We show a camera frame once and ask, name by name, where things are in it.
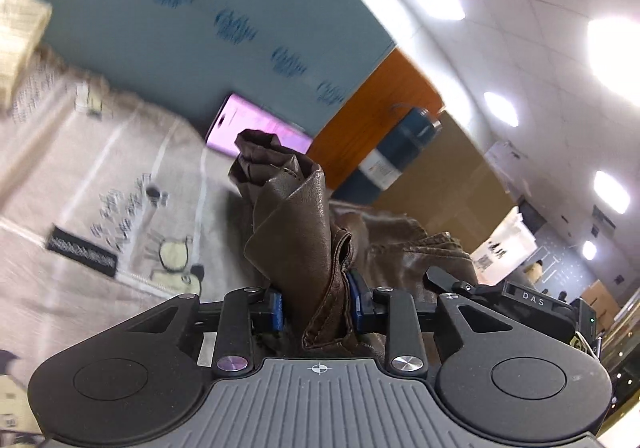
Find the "brown leather jacket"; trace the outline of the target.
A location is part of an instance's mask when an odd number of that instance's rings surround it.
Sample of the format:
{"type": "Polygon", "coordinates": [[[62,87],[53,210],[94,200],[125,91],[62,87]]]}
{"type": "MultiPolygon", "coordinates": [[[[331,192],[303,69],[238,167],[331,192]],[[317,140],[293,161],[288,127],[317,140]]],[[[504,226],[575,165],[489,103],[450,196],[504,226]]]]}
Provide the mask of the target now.
{"type": "Polygon", "coordinates": [[[450,234],[431,235],[412,217],[330,199],[320,165],[276,135],[244,130],[235,144],[240,153],[229,177],[252,208],[244,255],[283,299],[284,330],[259,335],[264,354],[382,359],[383,339],[355,331],[352,269],[369,287],[406,290],[418,302],[435,298],[423,284],[428,268],[477,282],[471,257],[450,234]]]}

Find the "dark blue bottle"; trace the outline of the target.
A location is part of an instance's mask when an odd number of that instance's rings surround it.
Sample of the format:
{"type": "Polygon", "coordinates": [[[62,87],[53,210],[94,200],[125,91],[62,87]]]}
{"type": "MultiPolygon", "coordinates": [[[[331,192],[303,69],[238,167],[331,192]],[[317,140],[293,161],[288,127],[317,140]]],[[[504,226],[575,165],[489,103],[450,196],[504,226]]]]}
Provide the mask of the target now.
{"type": "Polygon", "coordinates": [[[370,205],[398,181],[439,131],[440,122],[426,109],[411,108],[334,190],[332,198],[370,205]]]}

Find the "brown cardboard box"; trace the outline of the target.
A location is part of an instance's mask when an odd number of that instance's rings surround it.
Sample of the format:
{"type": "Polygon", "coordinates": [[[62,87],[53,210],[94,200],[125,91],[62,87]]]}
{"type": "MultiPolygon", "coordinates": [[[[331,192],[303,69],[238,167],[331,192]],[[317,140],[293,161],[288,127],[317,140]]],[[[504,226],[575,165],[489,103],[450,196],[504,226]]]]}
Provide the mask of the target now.
{"type": "Polygon", "coordinates": [[[408,215],[431,235],[448,231],[472,253],[514,202],[456,120],[443,112],[439,123],[433,141],[373,206],[408,215]]]}

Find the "pink-screen smartphone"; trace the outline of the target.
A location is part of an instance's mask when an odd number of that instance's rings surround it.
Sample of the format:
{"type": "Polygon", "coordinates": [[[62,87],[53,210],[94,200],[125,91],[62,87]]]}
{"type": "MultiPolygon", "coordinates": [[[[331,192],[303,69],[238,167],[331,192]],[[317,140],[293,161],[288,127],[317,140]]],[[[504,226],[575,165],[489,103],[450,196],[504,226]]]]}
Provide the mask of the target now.
{"type": "Polygon", "coordinates": [[[275,134],[283,146],[299,153],[307,153],[312,143],[312,138],[293,123],[286,122],[242,96],[232,93],[226,97],[209,127],[205,145],[228,157],[238,156],[240,152],[235,146],[235,140],[244,130],[275,134]]]}

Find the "orange cardboard box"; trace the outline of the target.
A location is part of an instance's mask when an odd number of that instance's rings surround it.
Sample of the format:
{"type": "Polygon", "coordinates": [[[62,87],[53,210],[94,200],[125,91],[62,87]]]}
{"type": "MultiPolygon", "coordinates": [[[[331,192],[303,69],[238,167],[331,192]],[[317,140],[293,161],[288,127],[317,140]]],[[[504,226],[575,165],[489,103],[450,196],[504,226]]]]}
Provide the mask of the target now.
{"type": "Polygon", "coordinates": [[[307,156],[320,164],[326,187],[339,187],[413,108],[437,119],[444,103],[427,76],[396,49],[314,138],[307,156]]]}

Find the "blue cardboard box right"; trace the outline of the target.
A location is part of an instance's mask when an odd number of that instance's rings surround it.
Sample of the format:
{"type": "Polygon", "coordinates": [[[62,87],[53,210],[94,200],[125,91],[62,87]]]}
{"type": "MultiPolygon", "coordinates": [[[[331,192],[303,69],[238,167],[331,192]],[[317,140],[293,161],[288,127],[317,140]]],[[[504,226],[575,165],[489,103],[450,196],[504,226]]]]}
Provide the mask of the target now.
{"type": "Polygon", "coordinates": [[[45,0],[70,64],[188,119],[240,94],[318,133],[393,51],[360,0],[45,0]]]}

